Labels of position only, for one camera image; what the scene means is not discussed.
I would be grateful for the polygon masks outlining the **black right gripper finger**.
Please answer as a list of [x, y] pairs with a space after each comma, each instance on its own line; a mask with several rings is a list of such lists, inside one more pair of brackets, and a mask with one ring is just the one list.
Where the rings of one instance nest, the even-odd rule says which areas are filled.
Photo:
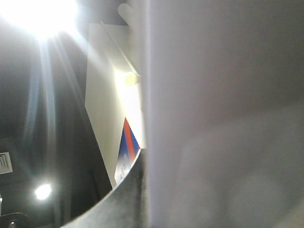
[[147, 228], [146, 149], [140, 149], [124, 179], [91, 209], [64, 228]]

